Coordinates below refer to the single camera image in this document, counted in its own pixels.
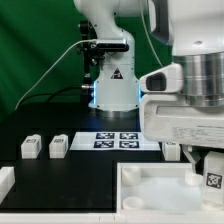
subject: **white block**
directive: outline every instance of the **white block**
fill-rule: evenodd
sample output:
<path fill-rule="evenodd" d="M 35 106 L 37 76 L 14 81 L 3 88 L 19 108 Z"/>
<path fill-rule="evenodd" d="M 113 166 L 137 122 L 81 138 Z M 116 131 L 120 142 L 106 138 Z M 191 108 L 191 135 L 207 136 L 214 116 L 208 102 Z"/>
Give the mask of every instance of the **white block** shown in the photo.
<path fill-rule="evenodd" d="M 63 159 L 65 158 L 67 150 L 68 150 L 68 136 L 67 135 L 55 136 L 49 146 L 50 158 Z"/>
<path fill-rule="evenodd" d="M 21 146 L 23 159 L 36 159 L 42 148 L 41 136 L 28 136 Z"/>
<path fill-rule="evenodd" d="M 209 152 L 204 163 L 202 203 L 224 205 L 224 154 Z"/>
<path fill-rule="evenodd" d="M 162 151 L 166 161 L 180 161 L 180 145 L 176 143 L 162 143 Z"/>
<path fill-rule="evenodd" d="M 14 167 L 3 167 L 0 170 L 0 204 L 15 183 Z"/>

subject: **white plastic part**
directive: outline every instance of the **white plastic part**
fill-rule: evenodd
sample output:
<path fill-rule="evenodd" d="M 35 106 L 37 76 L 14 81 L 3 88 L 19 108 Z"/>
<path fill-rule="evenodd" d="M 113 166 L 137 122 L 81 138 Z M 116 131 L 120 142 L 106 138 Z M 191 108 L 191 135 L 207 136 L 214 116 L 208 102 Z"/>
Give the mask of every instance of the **white plastic part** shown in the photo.
<path fill-rule="evenodd" d="M 185 182 L 192 187 L 199 187 L 203 183 L 203 176 L 194 173 L 192 169 L 186 169 Z"/>
<path fill-rule="evenodd" d="M 150 29 L 153 32 L 156 29 L 156 8 L 154 2 L 149 1 L 149 17 L 150 17 Z"/>
<path fill-rule="evenodd" d="M 28 136 L 21 146 L 23 159 L 36 159 L 42 148 L 41 136 Z"/>
<path fill-rule="evenodd" d="M 202 202 L 201 210 L 204 210 L 204 211 L 223 211 L 224 206 L 214 204 L 214 203 L 211 203 L 211 202 Z"/>
<path fill-rule="evenodd" d="M 123 200 L 123 209 L 142 210 L 145 208 L 145 202 L 139 197 L 128 197 Z"/>
<path fill-rule="evenodd" d="M 144 15 L 149 14 L 148 0 L 141 0 Z M 118 16 L 120 17 L 140 17 L 141 8 L 139 0 L 120 0 Z"/>
<path fill-rule="evenodd" d="M 2 167 L 0 170 L 0 204 L 15 184 L 14 167 Z"/>
<path fill-rule="evenodd" d="M 55 136 L 50 143 L 49 152 L 51 159 L 63 159 L 68 151 L 68 136 Z"/>
<path fill-rule="evenodd" d="M 156 74 L 163 74 L 166 78 L 166 90 L 165 91 L 149 91 L 146 86 L 146 81 L 149 76 L 155 76 Z M 144 75 L 140 79 L 140 87 L 142 92 L 145 93 L 176 93 L 183 88 L 183 74 L 182 67 L 179 64 L 171 64 L 155 72 L 151 72 L 148 75 Z"/>
<path fill-rule="evenodd" d="M 176 143 L 163 142 L 162 151 L 166 161 L 180 161 L 180 145 Z"/>
<path fill-rule="evenodd" d="M 138 166 L 122 168 L 122 183 L 125 185 L 136 185 L 141 180 L 141 169 Z"/>
<path fill-rule="evenodd" d="M 204 203 L 224 206 L 224 154 L 209 152 L 204 163 Z"/>
<path fill-rule="evenodd" d="M 224 148 L 224 107 L 190 107 L 180 94 L 144 95 L 140 124 L 151 141 Z"/>
<path fill-rule="evenodd" d="M 168 0 L 173 55 L 224 51 L 224 1 Z"/>

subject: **label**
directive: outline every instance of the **label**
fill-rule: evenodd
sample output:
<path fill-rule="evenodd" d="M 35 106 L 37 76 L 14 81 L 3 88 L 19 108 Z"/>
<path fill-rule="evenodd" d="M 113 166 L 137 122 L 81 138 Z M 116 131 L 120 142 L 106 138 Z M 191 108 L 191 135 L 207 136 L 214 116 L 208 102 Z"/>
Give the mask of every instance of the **label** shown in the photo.
<path fill-rule="evenodd" d="M 175 139 L 206 141 L 206 142 L 224 142 L 224 128 L 200 126 L 198 128 L 179 128 L 172 129 Z"/>
<path fill-rule="evenodd" d="M 112 75 L 111 79 L 123 79 L 123 76 L 121 75 L 120 70 L 117 68 Z"/>
<path fill-rule="evenodd" d="M 207 173 L 206 186 L 216 189 L 222 188 L 222 176 L 216 173 Z"/>

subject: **black table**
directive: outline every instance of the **black table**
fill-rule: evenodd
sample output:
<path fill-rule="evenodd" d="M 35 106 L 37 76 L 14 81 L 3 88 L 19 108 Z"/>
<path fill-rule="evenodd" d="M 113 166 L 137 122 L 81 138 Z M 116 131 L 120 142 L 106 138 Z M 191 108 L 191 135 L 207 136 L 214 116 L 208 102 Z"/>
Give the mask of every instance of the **black table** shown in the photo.
<path fill-rule="evenodd" d="M 118 162 L 159 162 L 161 152 L 68 151 L 65 159 L 49 159 L 55 135 L 69 144 L 77 131 L 140 131 L 138 116 L 109 119 L 92 115 L 80 103 L 32 103 L 21 106 L 0 124 L 0 168 L 15 167 L 16 183 L 0 212 L 116 212 Z M 42 137 L 36 160 L 21 159 L 21 144 L 33 134 Z"/>

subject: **blue light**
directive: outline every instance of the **blue light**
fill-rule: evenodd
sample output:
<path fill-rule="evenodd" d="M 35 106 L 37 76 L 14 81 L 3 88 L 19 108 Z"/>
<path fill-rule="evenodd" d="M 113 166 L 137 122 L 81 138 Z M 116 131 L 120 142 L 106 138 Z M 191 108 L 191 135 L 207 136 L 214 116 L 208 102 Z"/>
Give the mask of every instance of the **blue light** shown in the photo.
<path fill-rule="evenodd" d="M 96 104 L 96 82 L 93 84 L 93 104 Z"/>
<path fill-rule="evenodd" d="M 141 88 L 140 88 L 140 84 L 138 85 L 138 102 L 140 102 L 142 99 L 142 91 L 141 91 Z"/>

